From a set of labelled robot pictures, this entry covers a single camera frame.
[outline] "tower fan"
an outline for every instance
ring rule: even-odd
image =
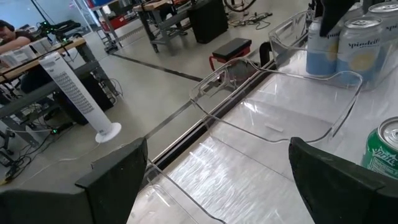
[[[58,52],[44,55],[39,63],[97,131],[96,142],[107,142],[119,134],[121,125],[111,123]]]

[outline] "concrete floor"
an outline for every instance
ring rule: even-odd
[[[203,116],[189,102],[189,92],[211,73],[208,56],[212,51],[236,37],[251,39],[252,50],[256,49],[268,40],[271,29],[307,7],[307,0],[257,1],[249,11],[251,14],[272,12],[273,16],[266,19],[271,23],[269,27],[262,30],[256,30],[255,26],[230,27],[227,32],[205,45],[196,43],[192,30],[189,30],[187,36],[176,37],[172,41],[176,50],[174,56],[170,56],[163,46],[159,46],[160,52],[156,54],[143,30],[126,39],[123,42],[124,48],[115,55],[106,55],[96,33],[87,35],[85,38],[103,69],[110,78],[117,79],[123,89],[124,96],[119,97],[115,107],[106,112],[112,122],[122,124],[122,131],[112,141],[98,145],[94,129],[89,125],[75,126],[38,155],[21,178],[32,176],[61,159],[74,159],[92,150],[113,151],[143,136],[148,138],[149,158],[155,159]],[[242,16],[233,14],[235,19]],[[168,68],[183,75],[134,61]],[[217,101],[206,104],[212,107]],[[11,142],[11,149],[18,151],[23,145],[16,138]],[[5,171],[0,168],[0,175]]]

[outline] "black box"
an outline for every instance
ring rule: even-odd
[[[228,30],[222,0],[204,0],[188,10],[193,33],[198,43],[207,44]]]

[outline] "soda can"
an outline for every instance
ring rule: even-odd
[[[362,8],[362,3],[356,2],[349,10],[348,12],[344,15],[343,19],[344,21],[348,21],[350,19],[354,19],[357,17],[363,16],[363,8]]]
[[[308,28],[306,70],[311,75],[327,76],[336,72],[341,22],[326,37],[320,37],[321,21],[321,17],[315,18]]]
[[[398,179],[398,117],[385,120],[370,133],[362,166]]]
[[[363,83],[375,79],[383,63],[378,57],[381,48],[381,22],[381,18],[374,16],[354,18],[345,22],[340,34],[337,72],[356,72],[362,75]]]
[[[398,2],[383,2],[369,7],[369,15],[382,18],[383,41],[398,38]]]

